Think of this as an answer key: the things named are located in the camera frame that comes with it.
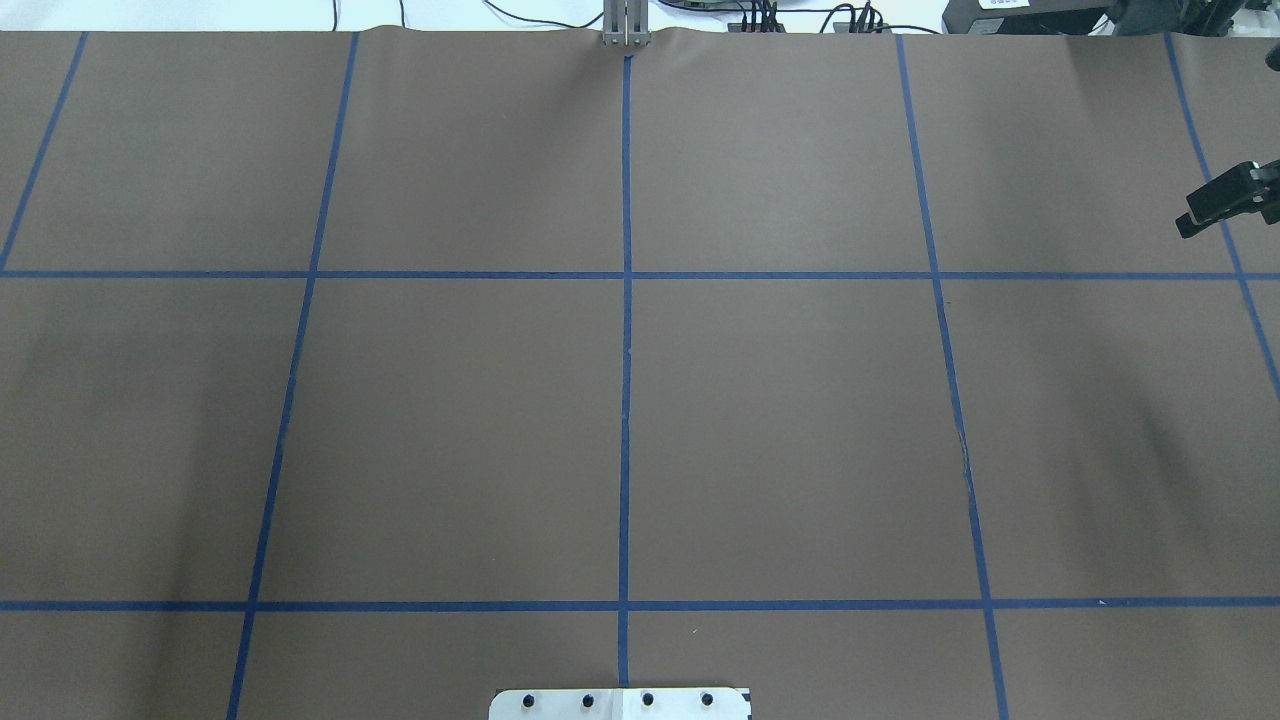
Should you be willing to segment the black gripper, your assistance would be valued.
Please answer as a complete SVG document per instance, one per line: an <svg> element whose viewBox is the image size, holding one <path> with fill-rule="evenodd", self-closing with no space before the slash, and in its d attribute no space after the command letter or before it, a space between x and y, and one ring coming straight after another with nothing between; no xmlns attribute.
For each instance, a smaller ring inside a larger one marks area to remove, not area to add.
<svg viewBox="0 0 1280 720"><path fill-rule="evenodd" d="M1260 165L1243 161L1187 195L1188 211L1175 219L1179 236L1199 234L1202 223L1225 222L1240 214L1260 214L1279 222L1279 160Z"/></svg>

